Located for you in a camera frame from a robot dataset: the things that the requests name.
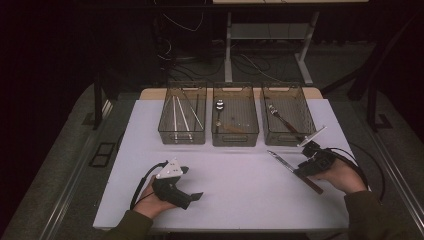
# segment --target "desk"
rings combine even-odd
[[[301,149],[266,146],[262,131],[255,147],[213,147],[211,123],[207,120],[204,145],[162,144],[157,126],[165,91],[144,90],[136,102],[93,224],[95,228],[116,226],[129,208],[141,177],[156,163],[174,157],[190,168],[178,188],[204,195],[187,210],[172,209],[160,215],[152,231],[317,231],[348,227],[344,193],[328,182],[317,181],[324,189],[318,195],[266,152],[274,151],[296,166],[306,160]],[[322,147],[351,152],[329,102],[316,89],[306,89],[305,95],[315,125],[328,127],[316,142]],[[209,100],[206,119],[211,119],[211,109]],[[262,129],[260,111],[257,113]]]
[[[213,0],[214,4],[257,4],[260,5],[281,5],[287,3],[347,3],[347,2],[368,2],[368,0]],[[305,63],[306,53],[314,34],[318,21],[319,12],[315,11],[308,23],[293,24],[233,24],[231,12],[227,16],[227,35],[225,51],[225,81],[232,82],[231,65],[231,40],[232,39],[302,39],[303,45],[298,53],[295,53],[295,60],[299,67],[302,78],[307,85],[312,85],[312,77]]]

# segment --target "metal spoon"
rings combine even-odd
[[[218,117],[217,117],[217,120],[216,120],[216,123],[215,123],[215,125],[216,125],[215,133],[218,133],[218,128],[219,128],[219,126],[221,126],[220,115],[221,115],[221,112],[224,110],[224,102],[221,99],[219,99],[215,103],[215,109],[218,112]]]

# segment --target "transparent container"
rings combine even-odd
[[[214,83],[211,131],[214,146],[256,146],[259,127],[251,83]]]
[[[164,144],[204,144],[206,81],[168,83],[158,131]]]
[[[297,146],[316,131],[299,83],[263,82],[261,112],[266,145]]]

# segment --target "person's left hand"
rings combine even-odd
[[[144,216],[154,219],[163,211],[166,211],[171,208],[176,208],[176,206],[167,201],[160,200],[154,193],[152,183],[155,180],[155,176],[152,176],[149,184],[141,193],[140,199],[137,204],[134,206],[134,211],[143,214]]]

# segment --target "hand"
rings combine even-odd
[[[149,184],[141,193],[139,202],[134,206],[134,211],[143,214],[144,216],[154,219],[165,210],[176,208],[176,206],[167,201],[160,200],[154,193],[152,183],[155,176],[152,176]]]
[[[355,170],[339,159],[334,161],[329,170],[318,173],[312,178],[325,179],[346,194],[368,190]]]

